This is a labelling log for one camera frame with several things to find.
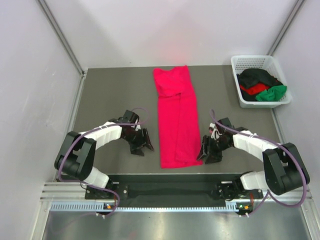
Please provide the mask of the aluminium frame rail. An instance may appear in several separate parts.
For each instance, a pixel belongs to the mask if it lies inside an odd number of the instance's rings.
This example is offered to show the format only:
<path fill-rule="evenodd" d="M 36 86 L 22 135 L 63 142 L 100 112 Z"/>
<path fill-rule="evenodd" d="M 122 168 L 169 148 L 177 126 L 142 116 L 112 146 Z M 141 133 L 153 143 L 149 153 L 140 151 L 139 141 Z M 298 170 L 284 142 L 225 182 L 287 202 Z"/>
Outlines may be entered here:
<path fill-rule="evenodd" d="M 78 182 L 46 182 L 40 195 L 41 201 L 85 201 L 87 190 Z M 302 188 L 283 195 L 275 196 L 280 202 L 298 202 L 302 197 Z"/>

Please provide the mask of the red t shirt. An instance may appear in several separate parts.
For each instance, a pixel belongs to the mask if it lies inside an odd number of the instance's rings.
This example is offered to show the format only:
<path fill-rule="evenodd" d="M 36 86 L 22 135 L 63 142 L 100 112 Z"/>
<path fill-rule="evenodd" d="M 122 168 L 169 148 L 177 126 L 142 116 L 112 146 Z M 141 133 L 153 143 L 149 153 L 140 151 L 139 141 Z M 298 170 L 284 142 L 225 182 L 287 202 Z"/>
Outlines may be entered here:
<path fill-rule="evenodd" d="M 260 94 L 261 92 L 268 90 L 270 87 L 263 84 L 258 83 L 250 88 L 245 88 L 243 85 L 239 85 L 240 92 L 242 95 L 242 98 L 247 102 L 256 102 L 256 96 Z"/>

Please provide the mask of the green t shirt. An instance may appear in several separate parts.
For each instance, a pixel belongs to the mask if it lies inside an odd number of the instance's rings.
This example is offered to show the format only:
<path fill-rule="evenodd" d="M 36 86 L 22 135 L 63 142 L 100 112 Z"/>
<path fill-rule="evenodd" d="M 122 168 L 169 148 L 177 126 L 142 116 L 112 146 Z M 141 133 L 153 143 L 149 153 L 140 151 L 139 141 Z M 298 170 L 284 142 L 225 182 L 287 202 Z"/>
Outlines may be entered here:
<path fill-rule="evenodd" d="M 264 90 L 255 96 L 258 102 L 278 102 L 287 92 L 287 86 L 277 85 Z"/>

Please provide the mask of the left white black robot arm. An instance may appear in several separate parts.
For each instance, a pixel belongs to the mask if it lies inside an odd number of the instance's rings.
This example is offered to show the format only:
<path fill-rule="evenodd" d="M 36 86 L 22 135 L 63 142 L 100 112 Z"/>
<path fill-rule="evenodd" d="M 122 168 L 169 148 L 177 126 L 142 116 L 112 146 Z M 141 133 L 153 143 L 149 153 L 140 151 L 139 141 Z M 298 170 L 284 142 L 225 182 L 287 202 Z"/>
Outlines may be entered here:
<path fill-rule="evenodd" d="M 117 197 L 110 177 L 94 167 L 96 150 L 106 144 L 123 139 L 132 155 L 144 156 L 143 148 L 153 151 L 148 130 L 141 127 L 135 110 L 126 110 L 123 116 L 84 132 L 66 134 L 54 162 L 59 181 L 78 181 L 87 190 L 102 198 Z"/>

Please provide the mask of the white plastic basket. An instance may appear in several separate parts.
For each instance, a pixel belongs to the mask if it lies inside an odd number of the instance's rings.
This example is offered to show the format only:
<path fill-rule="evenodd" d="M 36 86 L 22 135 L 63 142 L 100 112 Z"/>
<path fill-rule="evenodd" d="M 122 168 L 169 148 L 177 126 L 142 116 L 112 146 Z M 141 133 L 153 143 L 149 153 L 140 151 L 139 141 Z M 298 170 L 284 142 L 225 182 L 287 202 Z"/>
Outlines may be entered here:
<path fill-rule="evenodd" d="M 238 100 L 242 108 L 276 108 L 280 105 L 289 104 L 292 96 L 287 89 L 282 98 L 278 101 L 247 101 L 241 93 L 240 83 L 237 75 L 240 75 L 246 69 L 262 69 L 267 71 L 271 76 L 277 78 L 285 86 L 288 85 L 285 75 L 280 67 L 279 62 L 270 55 L 235 55 L 231 57 L 232 73 L 235 86 L 238 93 Z"/>

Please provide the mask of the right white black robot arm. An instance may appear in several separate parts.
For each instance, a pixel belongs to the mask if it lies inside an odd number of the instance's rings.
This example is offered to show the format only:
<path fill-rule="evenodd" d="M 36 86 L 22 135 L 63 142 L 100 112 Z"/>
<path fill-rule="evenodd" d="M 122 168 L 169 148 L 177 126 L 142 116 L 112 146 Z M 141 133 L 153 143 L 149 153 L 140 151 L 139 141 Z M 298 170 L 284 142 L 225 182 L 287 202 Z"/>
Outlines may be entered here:
<path fill-rule="evenodd" d="M 203 136 L 197 160 L 204 160 L 205 164 L 218 163 L 223 151 L 236 148 L 263 163 L 262 171 L 243 173 L 233 181 L 233 192 L 237 197 L 245 198 L 252 190 L 280 196 L 310 183 L 309 173 L 293 143 L 280 144 L 244 127 L 235 128 L 227 117 L 214 120 L 209 129 L 211 134 Z"/>

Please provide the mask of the black t shirt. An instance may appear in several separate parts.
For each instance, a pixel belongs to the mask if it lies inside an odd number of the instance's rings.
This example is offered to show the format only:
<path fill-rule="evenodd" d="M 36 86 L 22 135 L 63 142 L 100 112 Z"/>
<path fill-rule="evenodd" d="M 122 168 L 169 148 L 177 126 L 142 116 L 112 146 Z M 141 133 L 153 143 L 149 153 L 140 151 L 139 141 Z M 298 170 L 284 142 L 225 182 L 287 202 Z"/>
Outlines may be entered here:
<path fill-rule="evenodd" d="M 253 87 L 258 83 L 271 87 L 283 85 L 276 77 L 270 75 L 266 70 L 260 68 L 245 69 L 242 73 L 237 74 L 239 85 L 246 89 Z"/>

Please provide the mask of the right aluminium corner post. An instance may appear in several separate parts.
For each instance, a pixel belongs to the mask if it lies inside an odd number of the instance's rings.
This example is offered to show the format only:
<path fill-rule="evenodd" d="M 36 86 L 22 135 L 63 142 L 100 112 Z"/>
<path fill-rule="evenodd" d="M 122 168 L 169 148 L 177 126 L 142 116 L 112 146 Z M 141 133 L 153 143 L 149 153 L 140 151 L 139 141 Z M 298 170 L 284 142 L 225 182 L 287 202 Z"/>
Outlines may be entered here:
<path fill-rule="evenodd" d="M 298 16 L 299 12 L 303 8 L 304 4 L 306 3 L 306 0 L 296 0 L 293 4 L 293 7 L 289 11 L 288 16 L 285 18 L 284 23 L 282 24 L 278 34 L 276 35 L 274 41 L 272 42 L 267 55 L 273 56 L 280 46 L 282 40 L 285 38 L 286 34 L 288 33 L 291 25 L 293 24 L 294 20 Z"/>

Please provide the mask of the pink t shirt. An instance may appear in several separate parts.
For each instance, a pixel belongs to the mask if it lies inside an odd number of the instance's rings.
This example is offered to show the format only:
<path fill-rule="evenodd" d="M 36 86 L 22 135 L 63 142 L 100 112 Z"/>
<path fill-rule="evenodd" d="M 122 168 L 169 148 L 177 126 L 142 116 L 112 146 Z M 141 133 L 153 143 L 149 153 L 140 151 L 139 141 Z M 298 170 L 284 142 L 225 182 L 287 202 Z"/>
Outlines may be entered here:
<path fill-rule="evenodd" d="M 200 166 L 202 146 L 197 97 L 189 68 L 176 66 L 170 70 L 153 70 L 158 94 L 158 136 L 160 166 L 175 169 Z"/>

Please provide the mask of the left aluminium corner post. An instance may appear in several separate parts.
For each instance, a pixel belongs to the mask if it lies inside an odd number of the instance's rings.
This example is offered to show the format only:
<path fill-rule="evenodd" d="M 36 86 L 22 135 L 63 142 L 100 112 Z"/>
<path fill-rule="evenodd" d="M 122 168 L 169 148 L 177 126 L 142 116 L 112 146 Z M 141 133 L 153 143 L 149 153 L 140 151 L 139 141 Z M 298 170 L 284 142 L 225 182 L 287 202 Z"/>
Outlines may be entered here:
<path fill-rule="evenodd" d="M 57 22 L 52 10 L 50 9 L 48 3 L 45 0 L 36 0 L 36 3 L 40 7 L 41 11 L 45 15 L 48 23 L 52 27 L 55 35 L 57 36 L 59 42 L 61 43 L 63 49 L 65 50 L 66 54 L 68 55 L 69 59 L 71 60 L 73 66 L 77 70 L 77 72 L 83 76 L 85 71 L 81 67 L 74 51 L 72 50 L 65 34 L 63 33 L 59 23 Z"/>

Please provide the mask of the aluminium corner post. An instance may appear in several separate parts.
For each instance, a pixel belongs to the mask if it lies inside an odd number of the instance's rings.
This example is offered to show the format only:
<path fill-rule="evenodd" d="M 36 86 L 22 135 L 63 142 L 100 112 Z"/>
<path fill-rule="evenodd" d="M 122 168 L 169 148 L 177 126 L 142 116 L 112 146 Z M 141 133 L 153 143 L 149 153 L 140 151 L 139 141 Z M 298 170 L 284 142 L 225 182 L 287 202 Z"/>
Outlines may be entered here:
<path fill-rule="evenodd" d="M 303 8 L 304 4 L 306 3 L 306 0 L 296 0 L 293 4 L 293 7 L 289 11 L 288 16 L 285 18 L 284 23 L 282 24 L 278 34 L 276 35 L 274 41 L 272 42 L 267 55 L 273 56 L 280 46 L 282 40 L 285 38 L 286 34 L 288 33 L 291 25 L 293 24 L 294 20 L 298 16 L 299 12 Z"/>
<path fill-rule="evenodd" d="M 61 43 L 63 49 L 65 50 L 66 54 L 68 55 L 69 59 L 71 60 L 73 66 L 77 70 L 77 72 L 83 76 L 85 71 L 81 67 L 74 51 L 72 50 L 65 34 L 63 33 L 59 23 L 57 22 L 52 10 L 50 9 L 48 3 L 45 0 L 36 0 L 36 3 L 40 7 L 41 11 L 45 15 L 48 23 L 52 27 L 55 35 L 57 36 L 59 42 Z"/>

